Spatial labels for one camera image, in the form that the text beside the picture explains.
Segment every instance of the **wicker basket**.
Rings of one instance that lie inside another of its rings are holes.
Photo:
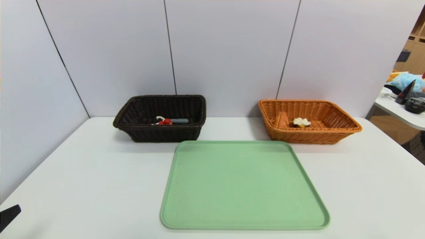
[[[362,127],[336,104],[325,100],[261,100],[258,103],[267,133],[272,140],[299,144],[335,144]],[[286,125],[277,126],[277,115],[285,115]],[[307,118],[311,125],[296,128],[295,118]]]
[[[151,125],[157,116],[189,119],[188,125]],[[132,97],[119,111],[113,125],[134,142],[196,140],[206,119],[202,95],[146,95]]]

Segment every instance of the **white table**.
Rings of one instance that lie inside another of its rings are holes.
[[[377,106],[387,112],[388,114],[393,115],[399,120],[403,121],[405,124],[419,130],[425,130],[425,113],[414,114],[406,111],[404,105],[395,103],[393,98],[381,98],[378,97],[375,100],[374,106]]]
[[[176,143],[133,143],[89,119],[0,206],[1,239],[425,238],[425,167],[369,121],[336,145],[292,145],[331,215],[313,231],[170,230],[159,219]],[[208,118],[199,140],[267,140],[259,118]]]

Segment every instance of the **plastic tray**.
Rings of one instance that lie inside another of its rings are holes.
[[[330,216],[292,148],[278,141],[178,145],[161,209],[172,229],[321,229]]]

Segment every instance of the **plush toy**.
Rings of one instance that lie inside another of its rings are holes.
[[[401,73],[396,76],[393,81],[387,82],[387,84],[393,85],[402,91],[414,80],[416,80],[416,82],[412,91],[422,92],[422,88],[425,87],[425,81],[422,79],[422,77],[410,73]]]
[[[300,128],[309,127],[311,125],[311,122],[303,118],[295,118],[293,123],[296,127]]]

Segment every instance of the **tray rim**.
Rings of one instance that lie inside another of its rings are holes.
[[[164,216],[164,205],[167,201],[168,198],[168,193],[169,193],[169,188],[168,186],[170,185],[170,181],[173,175],[173,169],[175,167],[176,164],[176,158],[178,155],[178,149],[179,147],[181,147],[182,145],[188,144],[188,143],[200,143],[200,144],[209,144],[209,143],[246,143],[246,144],[250,144],[250,143],[264,143],[264,142],[269,142],[269,143],[274,143],[274,144],[281,144],[285,147],[287,147],[290,151],[290,153],[292,154],[298,169],[301,171],[301,174],[303,175],[306,183],[309,185],[310,190],[312,191],[316,201],[319,204],[319,207],[322,210],[325,222],[321,225],[321,226],[317,226],[317,227],[250,227],[250,228],[246,228],[246,227],[217,227],[217,226],[212,226],[212,227],[180,227],[180,226],[172,226],[170,224],[168,224],[166,222],[166,218]],[[307,172],[304,170],[301,162],[299,161],[297,155],[295,154],[294,150],[292,149],[291,145],[289,145],[288,143],[282,142],[282,141],[269,141],[269,140],[247,140],[247,141],[242,141],[242,140],[237,140],[237,141],[231,141],[231,140],[206,140],[206,141],[200,141],[200,140],[186,140],[183,141],[181,143],[179,143],[175,149],[174,152],[174,157],[173,157],[173,162],[171,164],[170,167],[170,173],[168,174],[168,180],[167,180],[167,185],[165,188],[165,192],[164,192],[164,197],[162,198],[162,203],[161,203],[161,210],[159,213],[159,217],[161,220],[161,223],[169,228],[169,229],[179,229],[179,230],[320,230],[320,229],[324,229],[326,227],[329,226],[330,222],[331,222],[331,216],[325,206],[325,204],[323,203],[323,200],[320,198],[319,193],[317,192],[316,188],[314,187],[313,183],[311,182]]]

